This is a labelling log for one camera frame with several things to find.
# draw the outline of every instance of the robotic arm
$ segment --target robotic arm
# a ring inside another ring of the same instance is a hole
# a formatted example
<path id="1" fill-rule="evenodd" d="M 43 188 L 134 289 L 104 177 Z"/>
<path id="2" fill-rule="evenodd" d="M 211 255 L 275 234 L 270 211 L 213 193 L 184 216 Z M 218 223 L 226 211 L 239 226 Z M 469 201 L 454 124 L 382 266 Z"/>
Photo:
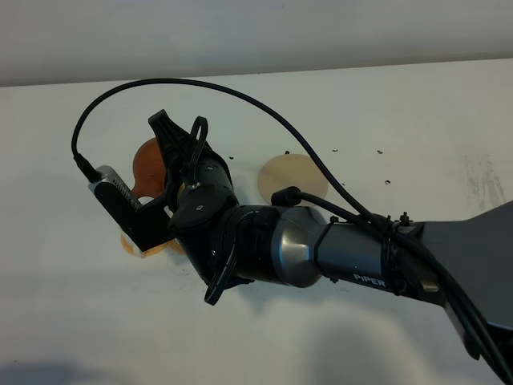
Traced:
<path id="1" fill-rule="evenodd" d="M 391 221 L 367 212 L 345 190 L 360 216 L 294 187 L 276 192 L 270 206 L 239 205 L 228 166 L 206 142 L 207 120 L 198 117 L 188 134 L 160 111 L 149 124 L 167 169 L 166 191 L 142 206 L 112 168 L 92 168 L 76 151 L 76 139 L 97 104 L 148 83 L 228 90 L 186 79 L 134 82 L 100 96 L 80 118 L 72 142 L 75 160 L 90 190 L 141 250 L 175 237 L 206 283 L 204 299 L 211 305 L 239 284 L 257 280 L 304 288 L 322 277 L 440 305 L 469 355 L 482 355 L 502 381 L 513 383 L 513 306 L 508 300 L 513 202 L 455 222 L 412 222 L 406 213 Z M 228 93 L 276 114 L 244 94 Z M 305 143 L 320 169 L 333 178 Z M 301 201 L 312 201 L 335 217 L 326 223 L 316 209 L 297 206 Z M 166 206 L 174 213 L 171 220 Z"/>

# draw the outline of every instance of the black cable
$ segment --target black cable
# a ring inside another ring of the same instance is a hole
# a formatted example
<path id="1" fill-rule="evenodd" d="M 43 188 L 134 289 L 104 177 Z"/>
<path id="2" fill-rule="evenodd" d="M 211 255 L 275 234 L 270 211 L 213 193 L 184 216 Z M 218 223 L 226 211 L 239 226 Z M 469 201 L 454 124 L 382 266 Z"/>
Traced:
<path id="1" fill-rule="evenodd" d="M 351 206 L 353 206 L 356 209 L 356 211 L 358 211 L 364 217 L 366 221 L 370 222 L 375 227 L 381 225 L 381 221 L 378 218 L 376 218 L 369 210 L 363 207 L 363 205 L 360 204 L 360 202 L 358 202 L 355 198 L 353 198 L 353 196 L 351 196 L 345 190 L 345 188 L 340 184 L 340 182 L 338 182 L 335 176 L 328 170 L 325 164 L 322 163 L 321 158 L 319 158 L 319 156 L 315 153 L 315 151 L 306 141 L 306 139 L 283 116 L 281 116 L 272 108 L 266 106 L 262 102 L 259 102 L 258 100 L 252 98 L 251 96 L 243 94 L 242 92 L 235 91 L 231 88 L 223 87 L 218 84 L 202 82 L 200 80 L 173 78 L 136 80 L 135 82 L 125 83 L 118 87 L 112 88 L 111 90 L 105 92 L 103 95 L 96 98 L 96 100 L 94 100 L 91 104 L 89 104 L 89 106 L 80 116 L 79 121 L 75 126 L 75 130 L 73 131 L 73 136 L 71 138 L 71 151 L 73 152 L 73 156 L 75 158 L 75 161 L 77 162 L 77 165 L 82 170 L 84 175 L 87 176 L 87 179 L 91 180 L 91 178 L 95 179 L 98 177 L 96 175 L 96 171 L 91 166 L 91 164 L 89 164 L 89 162 L 87 162 L 85 158 L 83 158 L 77 150 L 77 140 L 79 138 L 80 130 L 82 129 L 82 126 L 86 118 L 89 116 L 91 111 L 95 109 L 96 106 L 102 103 L 105 99 L 117 94 L 118 92 L 127 90 L 129 88 L 146 86 L 150 84 L 185 84 L 189 86 L 208 88 L 211 90 L 229 94 L 231 96 L 235 96 L 236 98 L 242 99 L 243 101 L 248 102 L 257 108 L 260 108 L 262 111 L 266 112 L 275 120 L 277 120 L 283 127 L 287 129 L 287 131 L 289 131 L 292 134 L 294 138 L 296 138 L 296 140 L 301 144 L 301 146 L 306 150 L 308 155 L 312 158 L 315 165 L 319 167 L 319 169 L 321 170 L 325 178 L 328 180 L 328 182 L 333 186 L 333 188 L 335 188 L 337 193 L 339 193 Z"/>
<path id="2" fill-rule="evenodd" d="M 203 87 L 212 89 L 215 91 L 220 91 L 232 96 L 235 96 L 239 99 L 242 99 L 250 104 L 252 104 L 255 107 L 260 108 L 262 111 L 266 112 L 270 116 L 272 116 L 275 120 L 277 120 L 287 131 L 289 131 L 294 138 L 301 144 L 301 146 L 306 150 L 306 152 L 309 154 L 309 156 L 312 158 L 315 165 L 321 170 L 322 174 L 325 176 L 325 178 L 328 180 L 328 182 L 333 186 L 333 188 L 351 205 L 353 206 L 356 211 L 360 213 L 362 218 L 355 216 L 354 214 L 347 212 L 346 210 L 339 208 L 338 206 L 333 205 L 334 207 L 329 204 L 329 202 L 323 201 L 321 202 L 322 205 L 319 205 L 320 207 L 323 207 L 327 209 L 327 207 L 330 207 L 331 209 L 328 209 L 329 211 L 332 211 L 335 213 L 335 215 L 338 215 L 339 217 L 350 217 L 351 221 L 355 221 L 353 223 L 359 224 L 362 229 L 365 228 L 364 231 L 366 231 L 369 234 L 375 234 L 376 232 L 382 234 L 382 232 L 385 229 L 385 222 L 383 220 L 375 215 L 373 215 L 369 210 L 367 210 L 360 202 L 358 202 L 354 197 L 352 197 L 345 189 L 344 187 L 337 181 L 335 176 L 328 170 L 328 168 L 324 165 L 324 163 L 321 161 L 321 158 L 315 153 L 315 151 L 312 149 L 312 147 L 309 145 L 309 143 L 305 140 L 305 138 L 294 128 L 292 124 L 290 124 L 285 118 L 283 118 L 281 115 L 279 115 L 277 112 L 275 112 L 272 108 L 266 106 L 265 104 L 259 102 L 258 100 L 243 94 L 242 92 L 235 91 L 231 88 L 223 87 L 217 84 L 213 83 L 207 83 L 202 82 L 199 80 L 192 80 L 192 79 L 146 79 L 146 80 L 138 80 L 135 82 L 130 82 L 126 84 L 122 84 L 118 87 L 112 88 L 110 91 L 105 92 L 103 95 L 98 97 L 96 100 L 94 100 L 83 112 L 83 114 L 80 116 L 79 121 L 77 122 L 75 126 L 75 130 L 73 131 L 73 136 L 71 138 L 71 151 L 73 152 L 73 157 L 75 161 L 77 162 L 77 165 L 79 166 L 80 170 L 84 173 L 84 175 L 87 177 L 89 181 L 96 181 L 99 179 L 98 173 L 95 171 L 95 169 L 91 166 L 91 164 L 81 155 L 79 154 L 77 150 L 77 140 L 79 137 L 80 130 L 86 120 L 86 118 L 89 116 L 89 114 L 92 112 L 92 110 L 98 106 L 100 103 L 102 103 L 105 99 L 109 98 L 110 96 L 113 96 L 117 94 L 118 92 L 127 90 L 129 88 L 133 87 L 139 87 L 139 86 L 145 86 L 150 84 L 184 84 L 184 85 L 190 85 L 190 86 L 196 86 L 196 87 Z M 504 382 L 508 382 L 513 384 L 513 376 L 511 376 L 510 370 L 507 366 L 507 364 L 504 361 L 503 356 L 501 355 L 499 348 L 495 345 L 493 339 L 487 332 L 487 327 L 484 325 L 483 318 L 480 316 L 479 312 L 475 308 L 474 304 L 470 301 L 470 299 L 467 297 L 467 295 L 463 292 L 461 287 L 457 284 L 457 282 L 451 277 L 451 275 L 441 266 L 438 261 L 434 258 L 434 256 L 431 254 L 431 252 L 422 244 L 420 241 L 418 241 L 416 238 L 408 237 L 404 234 L 400 234 L 397 232 L 394 232 L 392 234 L 392 237 L 394 241 L 398 243 L 398 245 L 402 245 L 406 249 L 408 249 L 411 253 L 416 255 L 417 257 L 420 257 L 422 260 L 426 261 L 426 263 L 433 269 L 433 271 L 439 275 L 439 277 L 442 279 L 442 282 L 444 286 L 446 287 L 446 290 L 453 290 L 455 293 L 455 299 L 454 301 L 458 302 L 458 305 L 461 305 L 461 311 L 459 312 L 458 318 L 460 317 L 466 317 L 466 319 L 469 321 L 469 323 L 473 326 L 476 334 L 479 336 L 479 339 L 483 343 L 483 345 L 486 347 L 486 355 L 487 357 L 490 357 L 491 360 L 493 360 L 493 365 L 491 366 L 496 370 L 496 372 L 500 373 L 499 375 Z"/>
<path id="3" fill-rule="evenodd" d="M 201 129 L 200 138 L 196 140 L 198 135 L 198 130 Z M 200 159 L 201 153 L 207 143 L 207 134 L 208 134 L 208 121 L 203 116 L 198 116 L 194 121 L 191 129 L 191 135 L 189 137 L 189 151 L 192 150 L 191 155 L 188 157 L 188 160 L 185 160 L 184 167 L 187 170 L 187 183 L 188 185 L 196 184 L 196 166 L 198 164 L 198 160 Z"/>
<path id="4" fill-rule="evenodd" d="M 371 224 L 364 221 L 361 217 L 354 215 L 342 207 L 306 192 L 296 192 L 294 195 L 303 201 L 314 203 L 315 205 L 328 210 L 348 222 L 355 224 L 376 240 L 382 241 L 382 233 L 376 230 Z M 438 275 L 438 277 L 441 278 L 441 285 L 445 286 L 444 292 L 446 293 L 447 301 L 450 303 L 454 314 L 461 322 L 462 327 L 478 344 L 483 358 L 502 381 L 505 383 L 513 383 L 509 367 L 504 360 L 503 355 L 500 353 L 499 348 L 491 339 L 482 317 L 449 272 L 447 272 L 447 270 L 436 260 L 436 258 L 434 258 L 431 252 L 417 238 L 408 237 L 407 235 L 398 232 L 392 232 L 391 237 L 398 245 L 404 247 L 413 255 L 418 256 L 425 261 L 427 265 Z"/>
<path id="5" fill-rule="evenodd" d="M 315 195 L 308 194 L 307 192 L 296 192 L 294 194 L 296 197 L 300 198 L 302 201 L 307 201 L 317 205 L 324 210 L 328 210 L 330 213 L 333 213 L 339 216 L 342 219 L 345 219 L 349 223 L 353 223 L 358 226 L 364 232 L 368 233 L 370 236 L 381 239 L 381 234 L 377 231 L 369 222 L 365 221 L 362 217 L 355 215 L 346 209 L 343 209 L 340 206 L 334 205 L 331 202 L 328 202 L 320 197 L 316 197 Z"/>

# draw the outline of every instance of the round wooden disc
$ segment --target round wooden disc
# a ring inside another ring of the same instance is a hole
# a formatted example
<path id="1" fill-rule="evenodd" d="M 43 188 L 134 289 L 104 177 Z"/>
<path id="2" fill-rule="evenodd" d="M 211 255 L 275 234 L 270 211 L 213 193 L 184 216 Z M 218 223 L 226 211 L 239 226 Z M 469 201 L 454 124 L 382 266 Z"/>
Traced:
<path id="1" fill-rule="evenodd" d="M 328 192 L 328 181 L 315 165 L 312 158 L 301 154 L 286 154 L 272 158 L 258 173 L 258 189 L 267 203 L 278 190 L 290 186 L 298 187 L 303 193 L 324 198 Z M 301 202 L 304 206 L 314 206 Z"/>

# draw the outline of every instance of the white table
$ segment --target white table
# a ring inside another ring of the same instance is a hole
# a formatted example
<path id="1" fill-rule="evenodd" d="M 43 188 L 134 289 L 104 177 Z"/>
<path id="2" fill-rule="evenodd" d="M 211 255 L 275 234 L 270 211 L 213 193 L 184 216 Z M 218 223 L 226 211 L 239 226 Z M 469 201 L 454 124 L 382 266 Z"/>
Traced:
<path id="1" fill-rule="evenodd" d="M 208 80 L 289 119 L 376 213 L 458 220 L 513 194 L 513 60 Z M 116 84 L 0 89 L 1 384 L 500 383 L 436 306 L 324 280 L 240 286 L 211 307 L 185 257 L 127 255 L 70 150 L 82 110 Z M 79 151 L 131 185 L 161 108 L 186 129 L 208 118 L 244 203 L 263 203 L 266 160 L 303 152 L 256 108 L 185 86 L 108 100 Z"/>

